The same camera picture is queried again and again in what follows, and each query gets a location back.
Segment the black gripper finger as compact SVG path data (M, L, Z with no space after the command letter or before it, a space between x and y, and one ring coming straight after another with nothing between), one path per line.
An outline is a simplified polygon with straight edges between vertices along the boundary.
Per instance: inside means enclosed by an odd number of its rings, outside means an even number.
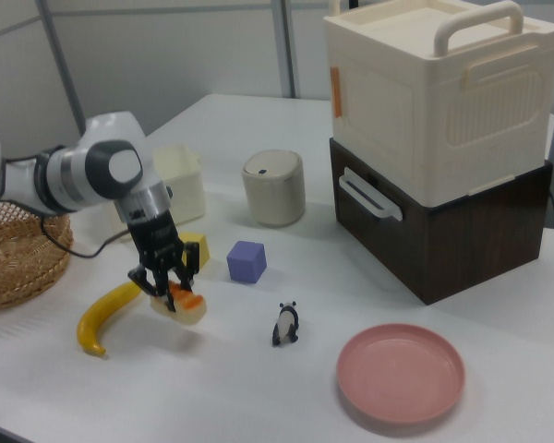
M175 311L175 302L170 292L168 274L166 272L153 273L154 283L148 280L148 273L143 265L138 265L127 273L127 277L134 282L139 289L159 301L163 301L167 310Z
M181 259L177 267L177 277L182 290L192 291L194 276L199 273L200 248L199 243L183 243L182 253L185 258Z

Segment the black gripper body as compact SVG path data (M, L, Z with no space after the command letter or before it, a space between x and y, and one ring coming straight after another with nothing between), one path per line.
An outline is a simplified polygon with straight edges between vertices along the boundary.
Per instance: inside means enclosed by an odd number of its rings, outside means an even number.
M145 278L147 269L163 278L170 270L183 277L184 246L169 210L147 221L131 222L127 228L138 251L138 265L128 273L131 278Z

